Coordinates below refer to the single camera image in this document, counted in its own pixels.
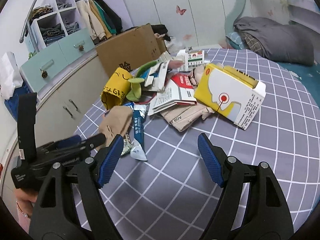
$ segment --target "white paper bag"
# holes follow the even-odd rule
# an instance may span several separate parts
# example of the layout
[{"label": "white paper bag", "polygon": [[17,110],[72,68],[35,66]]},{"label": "white paper bag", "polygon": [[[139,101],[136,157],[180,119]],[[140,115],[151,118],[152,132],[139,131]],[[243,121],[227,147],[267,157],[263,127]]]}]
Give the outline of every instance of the white paper bag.
[{"label": "white paper bag", "polygon": [[14,54],[6,52],[0,61],[1,96],[8,100],[13,96],[15,88],[22,87],[23,79],[20,75]]}]

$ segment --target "trash pile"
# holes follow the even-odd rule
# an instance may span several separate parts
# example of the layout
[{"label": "trash pile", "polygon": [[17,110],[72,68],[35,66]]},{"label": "trash pile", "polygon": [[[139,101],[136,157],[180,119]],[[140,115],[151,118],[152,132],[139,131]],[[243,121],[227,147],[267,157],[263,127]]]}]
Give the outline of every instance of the trash pile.
[{"label": "trash pile", "polygon": [[[265,98],[266,85],[231,66],[212,64],[204,55],[203,50],[183,49],[173,57],[166,51],[135,74],[117,68],[101,94],[107,113],[99,131],[107,143],[121,134],[122,155],[130,153],[147,161],[143,150],[146,114],[159,114],[182,132],[198,118],[205,120],[218,112],[246,130]],[[132,120],[131,141],[127,130]]]}]

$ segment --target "gray blanket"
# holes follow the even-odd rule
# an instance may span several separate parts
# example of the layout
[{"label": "gray blanket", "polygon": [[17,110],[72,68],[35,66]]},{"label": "gray blanket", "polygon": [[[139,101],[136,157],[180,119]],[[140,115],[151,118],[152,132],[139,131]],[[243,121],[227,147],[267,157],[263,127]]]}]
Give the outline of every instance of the gray blanket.
[{"label": "gray blanket", "polygon": [[259,41],[264,58],[308,66],[314,63],[313,45],[297,25],[282,25],[263,17],[243,17],[236,20],[234,27]]}]

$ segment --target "bed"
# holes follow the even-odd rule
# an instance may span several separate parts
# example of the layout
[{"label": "bed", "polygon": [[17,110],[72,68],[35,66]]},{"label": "bed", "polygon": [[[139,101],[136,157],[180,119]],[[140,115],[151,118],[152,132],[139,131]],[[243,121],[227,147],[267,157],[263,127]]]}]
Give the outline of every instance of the bed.
[{"label": "bed", "polygon": [[[287,199],[295,231],[318,201],[320,110],[311,94],[287,70],[250,50],[205,51],[206,59],[213,63],[231,65],[265,82],[262,107],[246,131],[217,114],[198,120],[182,133],[161,116],[147,117],[144,144],[148,162],[124,156],[101,190],[124,239],[200,237],[221,194],[197,149],[196,138],[202,132],[243,163],[269,163]],[[75,133],[83,139],[97,133],[104,113],[98,99]],[[248,189],[244,185],[233,228],[241,225]],[[79,191],[73,190],[81,225],[89,229]]]}]

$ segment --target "person's hand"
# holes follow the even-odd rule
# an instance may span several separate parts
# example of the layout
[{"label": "person's hand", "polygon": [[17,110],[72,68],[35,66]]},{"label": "person's hand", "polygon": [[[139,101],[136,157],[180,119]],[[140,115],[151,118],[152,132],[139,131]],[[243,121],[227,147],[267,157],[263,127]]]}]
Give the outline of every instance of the person's hand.
[{"label": "person's hand", "polygon": [[37,201],[38,192],[29,188],[18,188],[14,190],[14,194],[18,201],[18,206],[24,214],[32,216],[33,205]]}]

